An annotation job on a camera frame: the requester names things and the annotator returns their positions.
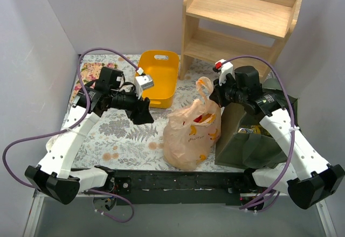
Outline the orange plastic grocery bag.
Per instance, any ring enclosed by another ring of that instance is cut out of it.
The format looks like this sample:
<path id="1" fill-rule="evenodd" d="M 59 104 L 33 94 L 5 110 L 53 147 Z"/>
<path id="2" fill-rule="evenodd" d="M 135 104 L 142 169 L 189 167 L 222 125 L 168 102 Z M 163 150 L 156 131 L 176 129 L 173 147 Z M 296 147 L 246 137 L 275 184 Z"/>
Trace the orange plastic grocery bag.
<path id="1" fill-rule="evenodd" d="M 168 115 L 163 131 L 163 156 L 167 163 L 185 171 L 195 170 L 205 161 L 221 135 L 221 108 L 204 92 L 213 92 L 213 83 L 207 77 L 196 81 L 196 90 L 202 97 Z M 202 123 L 194 122 L 201 115 L 212 114 Z"/>

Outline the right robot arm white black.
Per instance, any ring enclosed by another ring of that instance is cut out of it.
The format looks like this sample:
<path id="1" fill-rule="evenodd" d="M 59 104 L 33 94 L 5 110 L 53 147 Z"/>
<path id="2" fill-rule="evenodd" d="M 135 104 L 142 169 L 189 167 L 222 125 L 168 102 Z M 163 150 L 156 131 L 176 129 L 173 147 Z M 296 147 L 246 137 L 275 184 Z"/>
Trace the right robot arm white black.
<path id="1" fill-rule="evenodd" d="M 253 66 L 234 68 L 230 62 L 220 60 L 213 70 L 220 75 L 213 82 L 210 99 L 220 107 L 241 105 L 287 156 L 287 161 L 274 169 L 251 169 L 252 174 L 244 178 L 244 187 L 253 193 L 262 187 L 285 193 L 304 210 L 331 196 L 343 180 L 344 169 L 339 164 L 331 165 L 306 140 L 295 125 L 285 91 L 264 88 Z"/>

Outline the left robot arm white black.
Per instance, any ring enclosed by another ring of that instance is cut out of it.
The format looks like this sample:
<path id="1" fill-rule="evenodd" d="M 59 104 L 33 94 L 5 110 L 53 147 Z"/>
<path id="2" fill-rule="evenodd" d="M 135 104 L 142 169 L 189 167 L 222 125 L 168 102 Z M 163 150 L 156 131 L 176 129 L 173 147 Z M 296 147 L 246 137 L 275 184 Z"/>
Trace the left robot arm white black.
<path id="1" fill-rule="evenodd" d="M 112 169 L 96 165 L 72 171 L 73 161 L 88 133 L 110 108 L 124 110 L 133 124 L 153 123 L 150 99 L 142 97 L 143 91 L 153 86 L 153 79 L 142 69 L 134 82 L 126 82 L 123 71 L 103 67 L 97 79 L 78 91 L 64 124 L 65 132 L 49 139 L 47 154 L 37 166 L 27 167 L 26 178 L 37 190 L 65 205 L 90 189 L 111 193 L 116 187 Z"/>

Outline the floral rectangular tray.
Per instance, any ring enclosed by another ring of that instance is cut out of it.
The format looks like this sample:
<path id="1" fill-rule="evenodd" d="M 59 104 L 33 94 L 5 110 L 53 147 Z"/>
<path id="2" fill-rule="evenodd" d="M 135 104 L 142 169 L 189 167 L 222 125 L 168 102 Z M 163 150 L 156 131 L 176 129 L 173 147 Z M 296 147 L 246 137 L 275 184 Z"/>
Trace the floral rectangular tray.
<path id="1" fill-rule="evenodd" d="M 118 68 L 118 65 L 115 63 L 103 63 L 103 62 L 89 62 L 84 63 L 81 67 L 81 79 L 84 84 L 95 80 L 99 77 L 101 69 L 103 67 L 109 67 L 109 68 Z M 75 96 L 77 95 L 78 91 L 81 89 L 81 83 L 79 78 L 76 78 L 75 84 L 72 88 L 72 93 L 70 97 L 69 103 L 71 104 L 74 100 Z"/>

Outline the floral table mat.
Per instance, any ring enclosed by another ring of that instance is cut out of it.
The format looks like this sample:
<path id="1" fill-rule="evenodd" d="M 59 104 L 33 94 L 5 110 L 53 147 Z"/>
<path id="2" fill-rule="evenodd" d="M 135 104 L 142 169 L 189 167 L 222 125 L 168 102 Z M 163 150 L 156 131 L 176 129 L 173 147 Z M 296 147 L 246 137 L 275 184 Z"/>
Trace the floral table mat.
<path id="1" fill-rule="evenodd" d="M 82 65 L 89 62 L 115 63 L 125 74 L 126 81 L 133 81 L 134 68 L 124 58 L 113 54 L 89 54 Z M 201 99 L 196 91 L 196 80 L 206 76 L 216 78 L 211 64 L 194 60 L 187 71 L 185 80 L 177 81 L 173 104 L 168 109 L 150 108 L 153 124 L 133 125 L 123 110 L 109 109 L 91 129 L 79 149 L 72 168 L 91 168 L 102 165 L 121 170 L 177 171 L 163 158 L 163 129 L 167 125 L 167 115 L 172 111 Z M 243 172 L 228 166 L 215 165 L 215 149 L 202 162 L 197 171 L 205 172 Z"/>

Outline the can in tote bag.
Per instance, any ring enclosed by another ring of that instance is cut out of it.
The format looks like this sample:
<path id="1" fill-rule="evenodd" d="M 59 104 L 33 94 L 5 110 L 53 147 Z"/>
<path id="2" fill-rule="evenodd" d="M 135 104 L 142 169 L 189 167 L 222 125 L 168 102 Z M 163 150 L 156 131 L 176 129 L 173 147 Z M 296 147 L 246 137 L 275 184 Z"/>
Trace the can in tote bag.
<path id="1" fill-rule="evenodd" d="M 270 134 L 261 125 L 245 125 L 238 128 L 237 133 L 259 134 L 269 136 Z"/>

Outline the yellow plastic bin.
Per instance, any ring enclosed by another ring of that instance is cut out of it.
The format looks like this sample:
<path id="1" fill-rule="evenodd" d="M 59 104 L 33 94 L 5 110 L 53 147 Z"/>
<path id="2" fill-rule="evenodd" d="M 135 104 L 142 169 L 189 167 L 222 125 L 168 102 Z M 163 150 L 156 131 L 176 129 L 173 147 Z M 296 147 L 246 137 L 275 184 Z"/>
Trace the yellow plastic bin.
<path id="1" fill-rule="evenodd" d="M 138 67 L 151 76 L 154 86 L 143 91 L 152 108 L 170 108 L 177 85 L 179 56 L 172 51 L 149 50 L 142 53 Z"/>

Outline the dark green tote bag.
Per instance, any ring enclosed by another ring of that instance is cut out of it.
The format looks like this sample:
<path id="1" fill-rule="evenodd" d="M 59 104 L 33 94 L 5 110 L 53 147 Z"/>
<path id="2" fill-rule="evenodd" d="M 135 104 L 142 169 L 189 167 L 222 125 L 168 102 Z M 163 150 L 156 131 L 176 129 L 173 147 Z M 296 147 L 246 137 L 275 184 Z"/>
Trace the dark green tote bag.
<path id="1" fill-rule="evenodd" d="M 258 126 L 259 122 L 247 114 L 243 106 L 231 103 L 225 107 L 221 120 L 221 136 L 216 143 L 215 164 L 238 169 L 276 167 L 287 160 L 273 137 L 263 132 L 239 132 Z"/>

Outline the red pepper in bag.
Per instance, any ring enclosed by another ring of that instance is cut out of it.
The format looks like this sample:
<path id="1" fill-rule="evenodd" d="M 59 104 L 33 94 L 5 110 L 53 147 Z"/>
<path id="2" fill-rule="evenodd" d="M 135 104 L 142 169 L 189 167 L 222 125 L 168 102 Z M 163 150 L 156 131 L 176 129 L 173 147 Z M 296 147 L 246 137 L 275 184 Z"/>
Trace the red pepper in bag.
<path id="1" fill-rule="evenodd" d="M 205 120 L 209 119 L 212 116 L 212 114 L 205 114 L 205 115 L 201 115 L 199 117 L 197 117 L 196 119 L 194 119 L 194 122 L 196 123 L 202 123 Z"/>

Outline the wooden shelf unit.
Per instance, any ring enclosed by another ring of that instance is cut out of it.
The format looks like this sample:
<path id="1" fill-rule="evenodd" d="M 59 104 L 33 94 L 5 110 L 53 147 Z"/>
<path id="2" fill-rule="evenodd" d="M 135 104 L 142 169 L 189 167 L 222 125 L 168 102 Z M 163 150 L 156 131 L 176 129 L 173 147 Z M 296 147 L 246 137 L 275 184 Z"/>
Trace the wooden shelf unit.
<path id="1" fill-rule="evenodd" d="M 180 79 L 194 59 L 215 63 L 255 55 L 271 65 L 293 33 L 302 0 L 183 0 Z M 272 46 L 200 27 L 208 20 L 272 38 Z"/>

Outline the tape roll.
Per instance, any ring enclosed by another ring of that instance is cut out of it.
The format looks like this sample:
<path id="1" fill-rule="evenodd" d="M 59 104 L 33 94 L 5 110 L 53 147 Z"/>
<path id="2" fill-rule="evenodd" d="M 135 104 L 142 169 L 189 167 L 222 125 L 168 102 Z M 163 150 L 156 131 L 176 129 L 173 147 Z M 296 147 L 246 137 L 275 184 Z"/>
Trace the tape roll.
<path id="1" fill-rule="evenodd" d="M 54 135 L 52 136 L 46 143 L 45 147 L 46 147 L 46 151 L 47 152 L 51 152 L 51 148 L 53 147 L 55 141 L 57 140 L 58 135 Z"/>

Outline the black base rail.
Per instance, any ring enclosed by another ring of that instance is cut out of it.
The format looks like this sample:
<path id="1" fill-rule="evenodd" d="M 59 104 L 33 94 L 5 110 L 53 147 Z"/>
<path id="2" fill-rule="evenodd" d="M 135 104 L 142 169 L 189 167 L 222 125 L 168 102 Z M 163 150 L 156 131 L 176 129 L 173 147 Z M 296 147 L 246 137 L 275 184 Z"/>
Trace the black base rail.
<path id="1" fill-rule="evenodd" d="M 99 191 L 132 204 L 225 204 L 240 206 L 265 188 L 243 172 L 111 170 Z"/>

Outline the aluminium frame rail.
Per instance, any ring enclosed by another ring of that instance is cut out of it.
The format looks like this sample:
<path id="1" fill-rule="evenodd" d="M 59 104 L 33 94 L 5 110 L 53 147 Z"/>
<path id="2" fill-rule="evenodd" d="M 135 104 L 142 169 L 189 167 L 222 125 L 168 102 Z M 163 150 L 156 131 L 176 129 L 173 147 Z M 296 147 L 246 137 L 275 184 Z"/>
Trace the aluminium frame rail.
<path id="1" fill-rule="evenodd" d="M 78 195 L 69 205 L 33 199 L 25 236 L 335 236 L 325 202 L 307 210 L 280 196 L 264 212 L 242 211 L 241 197 L 212 190 L 142 190 L 134 207 L 98 213 L 104 196 Z"/>

